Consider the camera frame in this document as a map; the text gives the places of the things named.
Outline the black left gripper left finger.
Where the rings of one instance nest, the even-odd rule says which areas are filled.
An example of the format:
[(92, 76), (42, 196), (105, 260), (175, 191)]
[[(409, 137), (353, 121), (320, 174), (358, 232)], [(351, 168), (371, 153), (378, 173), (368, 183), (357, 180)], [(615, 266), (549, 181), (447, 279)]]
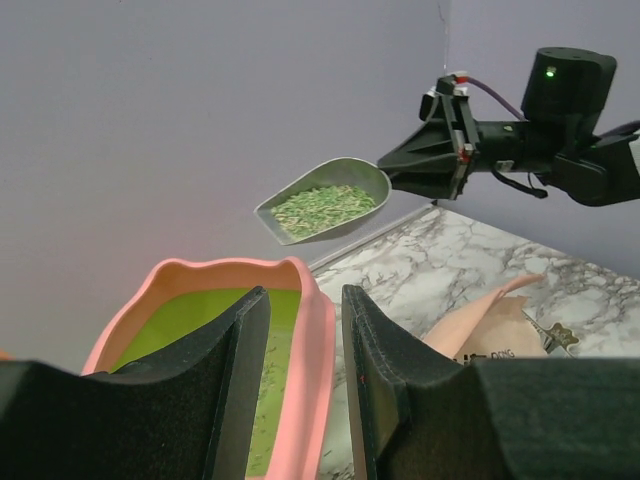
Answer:
[(118, 370), (1, 365), (5, 479), (241, 479), (271, 317), (255, 287)]

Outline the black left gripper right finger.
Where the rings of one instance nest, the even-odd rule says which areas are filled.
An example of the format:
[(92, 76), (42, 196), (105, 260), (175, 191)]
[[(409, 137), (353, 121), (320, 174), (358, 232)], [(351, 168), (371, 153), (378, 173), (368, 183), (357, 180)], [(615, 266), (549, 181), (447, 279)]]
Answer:
[(460, 365), (342, 289), (354, 473), (359, 479), (635, 479), (633, 358)]

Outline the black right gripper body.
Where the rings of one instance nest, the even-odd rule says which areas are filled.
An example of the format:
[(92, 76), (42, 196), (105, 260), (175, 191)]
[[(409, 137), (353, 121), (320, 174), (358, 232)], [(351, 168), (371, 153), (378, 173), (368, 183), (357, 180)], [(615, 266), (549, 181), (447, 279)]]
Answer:
[(454, 180), (463, 184), (463, 191), (472, 173), (495, 169), (500, 126), (497, 121), (476, 120), (471, 112), (468, 94), (452, 98), (452, 108), (455, 116), (454, 134), (459, 146)]

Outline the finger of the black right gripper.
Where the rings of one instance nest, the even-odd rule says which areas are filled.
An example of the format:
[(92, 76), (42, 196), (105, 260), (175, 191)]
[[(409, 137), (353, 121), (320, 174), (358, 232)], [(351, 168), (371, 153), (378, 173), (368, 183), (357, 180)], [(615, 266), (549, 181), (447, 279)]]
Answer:
[(459, 146), (454, 134), (451, 97), (424, 97), (422, 125), (399, 146), (385, 154), (377, 166), (386, 173), (452, 173)]
[(455, 199), (463, 184), (454, 180), (455, 167), (419, 164), (387, 168), (392, 188), (429, 199)]

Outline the cat litter bag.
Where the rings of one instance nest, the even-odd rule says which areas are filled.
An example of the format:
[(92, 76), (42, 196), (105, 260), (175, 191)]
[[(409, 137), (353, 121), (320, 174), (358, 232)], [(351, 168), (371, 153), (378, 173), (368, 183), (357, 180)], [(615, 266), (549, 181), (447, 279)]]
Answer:
[(395, 323), (360, 287), (342, 290), (344, 364), (357, 479), (479, 479), (489, 455), (470, 452), (482, 403), (470, 368), (483, 359), (543, 357), (516, 277), (445, 314), (422, 338)]

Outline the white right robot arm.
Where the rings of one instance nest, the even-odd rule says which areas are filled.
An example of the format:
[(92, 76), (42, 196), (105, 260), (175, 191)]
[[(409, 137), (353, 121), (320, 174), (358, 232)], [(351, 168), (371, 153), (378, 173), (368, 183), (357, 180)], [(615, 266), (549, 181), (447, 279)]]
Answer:
[(447, 73), (421, 100), (421, 126), (378, 160), (393, 189), (454, 200), (489, 172), (544, 199), (548, 187), (602, 207), (639, 197), (639, 124), (597, 135), (617, 61), (569, 47), (536, 52), (520, 108), (465, 72)]

